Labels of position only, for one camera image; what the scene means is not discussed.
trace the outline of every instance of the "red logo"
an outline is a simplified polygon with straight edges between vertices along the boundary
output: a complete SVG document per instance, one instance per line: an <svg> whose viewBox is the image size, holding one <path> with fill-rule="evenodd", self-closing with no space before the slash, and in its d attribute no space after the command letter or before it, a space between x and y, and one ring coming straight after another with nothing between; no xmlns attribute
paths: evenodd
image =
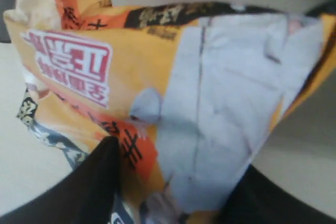
<svg viewBox="0 0 336 224"><path fill-rule="evenodd" d="M43 75L103 106L108 106L109 44L85 38L29 30L23 39L36 50Z"/></svg>

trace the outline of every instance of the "snack bag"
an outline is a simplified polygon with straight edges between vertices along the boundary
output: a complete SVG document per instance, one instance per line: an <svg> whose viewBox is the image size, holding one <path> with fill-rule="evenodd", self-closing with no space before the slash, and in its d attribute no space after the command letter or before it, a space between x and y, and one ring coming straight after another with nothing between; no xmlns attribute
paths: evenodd
<svg viewBox="0 0 336 224"><path fill-rule="evenodd" d="M18 117L73 167L117 137L126 224L209 223L336 65L333 16L111 0L17 0L4 16L28 90Z"/></svg>

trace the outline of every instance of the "food bag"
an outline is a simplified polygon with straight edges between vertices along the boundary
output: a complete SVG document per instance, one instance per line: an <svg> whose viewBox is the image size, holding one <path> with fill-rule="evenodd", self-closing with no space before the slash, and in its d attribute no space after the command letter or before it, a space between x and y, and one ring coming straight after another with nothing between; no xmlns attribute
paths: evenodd
<svg viewBox="0 0 336 224"><path fill-rule="evenodd" d="M117 137L124 223L209 223L334 70L336 19L112 4L17 0L4 14L28 90L18 117L74 168Z"/></svg>

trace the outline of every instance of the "orange packaging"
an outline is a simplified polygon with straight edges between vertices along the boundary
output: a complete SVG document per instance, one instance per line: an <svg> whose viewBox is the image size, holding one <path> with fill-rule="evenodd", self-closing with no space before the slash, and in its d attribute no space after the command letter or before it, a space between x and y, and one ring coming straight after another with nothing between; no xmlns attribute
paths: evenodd
<svg viewBox="0 0 336 224"><path fill-rule="evenodd" d="M117 136L130 223L209 223L336 65L333 16L17 0L4 17L29 90L18 117L74 162Z"/></svg>

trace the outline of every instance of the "white floor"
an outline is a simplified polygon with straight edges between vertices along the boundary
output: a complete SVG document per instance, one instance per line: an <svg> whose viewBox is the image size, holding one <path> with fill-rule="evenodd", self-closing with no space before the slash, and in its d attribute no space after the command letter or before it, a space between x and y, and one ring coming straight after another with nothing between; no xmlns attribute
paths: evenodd
<svg viewBox="0 0 336 224"><path fill-rule="evenodd" d="M116 5L155 5L196 0L113 0ZM326 0L221 0L301 13ZM15 119L24 82L11 45L0 44L0 215L31 200L70 172L61 152L38 143ZM336 217L335 77L289 118L255 164L310 205Z"/></svg>

